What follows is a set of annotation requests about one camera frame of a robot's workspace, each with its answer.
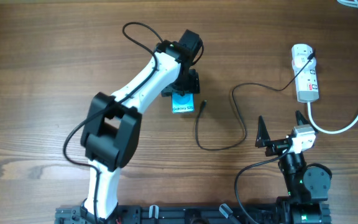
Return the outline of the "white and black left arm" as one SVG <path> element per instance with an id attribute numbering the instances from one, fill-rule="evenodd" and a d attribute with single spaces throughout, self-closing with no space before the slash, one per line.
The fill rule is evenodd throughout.
<path id="1" fill-rule="evenodd" d="M 152 102 L 158 96 L 170 97 L 173 113 L 194 111 L 200 83 L 192 66 L 202 52 L 200 36 L 186 30 L 179 41 L 157 44 L 148 64 L 120 90 L 94 96 L 80 139 L 88 164 L 94 167 L 88 198 L 81 206 L 87 221 L 113 219 L 121 170 L 137 149 L 142 116 Z"/>

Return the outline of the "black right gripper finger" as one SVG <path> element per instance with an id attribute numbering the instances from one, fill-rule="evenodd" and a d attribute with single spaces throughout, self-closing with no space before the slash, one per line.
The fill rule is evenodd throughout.
<path id="1" fill-rule="evenodd" d="M 309 121 L 303 116 L 303 114 L 299 110 L 295 111 L 295 117 L 298 126 L 309 124 Z"/>
<path id="2" fill-rule="evenodd" d="M 262 116 L 258 118 L 258 130 L 255 140 L 255 147 L 267 147 L 270 143 L 270 136 Z"/>

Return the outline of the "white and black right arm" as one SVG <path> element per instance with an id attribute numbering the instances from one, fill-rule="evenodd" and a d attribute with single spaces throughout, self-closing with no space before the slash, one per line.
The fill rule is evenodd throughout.
<path id="1" fill-rule="evenodd" d="M 303 152 L 314 146 L 317 131 L 301 114 L 295 112 L 297 125 L 291 133 L 272 140 L 262 116 L 258 118 L 255 147 L 265 148 L 265 155 L 278 156 L 278 167 L 283 174 L 288 196 L 278 197 L 272 223 L 332 222 L 328 200 L 332 172 L 322 164 L 307 164 Z"/>

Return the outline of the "turquoise screen Galaxy smartphone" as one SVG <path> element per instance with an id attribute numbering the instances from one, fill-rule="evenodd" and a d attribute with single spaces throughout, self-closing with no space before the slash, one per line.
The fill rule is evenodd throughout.
<path id="1" fill-rule="evenodd" d="M 186 93 L 183 96 L 179 93 L 172 94 L 172 113 L 192 113 L 194 110 L 193 94 Z"/>

